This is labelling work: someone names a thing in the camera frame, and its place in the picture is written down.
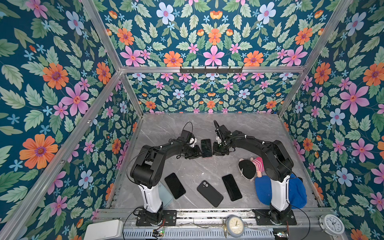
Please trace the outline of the black phone pink edge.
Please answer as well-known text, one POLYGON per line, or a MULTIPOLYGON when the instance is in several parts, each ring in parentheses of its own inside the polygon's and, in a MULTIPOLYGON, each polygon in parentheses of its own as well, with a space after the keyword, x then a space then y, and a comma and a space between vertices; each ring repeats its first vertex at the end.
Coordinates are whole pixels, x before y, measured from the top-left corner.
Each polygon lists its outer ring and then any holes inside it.
POLYGON ((202 157, 203 158, 210 158, 212 157, 212 143, 210 139, 204 139, 201 140, 201 151, 202 151, 202 157))

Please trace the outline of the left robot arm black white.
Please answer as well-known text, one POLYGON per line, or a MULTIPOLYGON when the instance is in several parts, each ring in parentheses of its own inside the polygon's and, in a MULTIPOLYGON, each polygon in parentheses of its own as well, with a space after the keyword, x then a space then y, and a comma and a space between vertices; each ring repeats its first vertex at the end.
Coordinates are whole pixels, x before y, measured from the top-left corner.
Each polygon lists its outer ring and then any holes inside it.
POLYGON ((180 156, 185 159, 200 157, 202 154, 196 146, 196 142, 195 137, 188 140, 179 137, 160 146, 145 145, 142 147, 131 168, 130 177, 142 191, 144 209, 147 212, 156 214, 163 207, 158 183, 163 174, 165 161, 173 156, 180 156))

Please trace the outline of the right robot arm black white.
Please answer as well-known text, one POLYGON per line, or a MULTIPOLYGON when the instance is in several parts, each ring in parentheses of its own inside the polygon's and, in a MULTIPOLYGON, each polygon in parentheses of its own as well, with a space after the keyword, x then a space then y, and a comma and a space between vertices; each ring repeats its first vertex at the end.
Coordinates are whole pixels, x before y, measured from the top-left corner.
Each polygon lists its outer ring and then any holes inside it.
POLYGON ((264 170, 271 179, 271 210, 283 212, 290 207, 289 179, 294 163, 281 141, 263 141, 240 131, 230 132, 227 129, 215 130, 218 146, 214 147, 214 155, 229 155, 237 148, 247 150, 261 157, 264 170))

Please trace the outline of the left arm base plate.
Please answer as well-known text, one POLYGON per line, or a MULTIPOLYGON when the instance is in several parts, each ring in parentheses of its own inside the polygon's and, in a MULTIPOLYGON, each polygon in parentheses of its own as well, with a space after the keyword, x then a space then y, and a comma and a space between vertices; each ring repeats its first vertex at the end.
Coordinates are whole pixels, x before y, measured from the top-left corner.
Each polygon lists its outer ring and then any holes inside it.
POLYGON ((160 227, 160 226, 175 226, 177 221, 176 210, 161 210, 158 213, 149 211, 139 211, 137 216, 137 227, 160 227))

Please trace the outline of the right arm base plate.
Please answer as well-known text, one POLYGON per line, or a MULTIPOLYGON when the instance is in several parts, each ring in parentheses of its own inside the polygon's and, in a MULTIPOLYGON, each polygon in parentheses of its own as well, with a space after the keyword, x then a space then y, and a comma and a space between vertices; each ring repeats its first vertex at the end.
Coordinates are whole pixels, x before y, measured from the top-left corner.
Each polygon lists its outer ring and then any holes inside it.
POLYGON ((271 210, 253 209, 252 212, 255 214, 258 226, 296 226, 298 224, 291 209, 283 211, 282 214, 278 211, 271 212, 271 210))

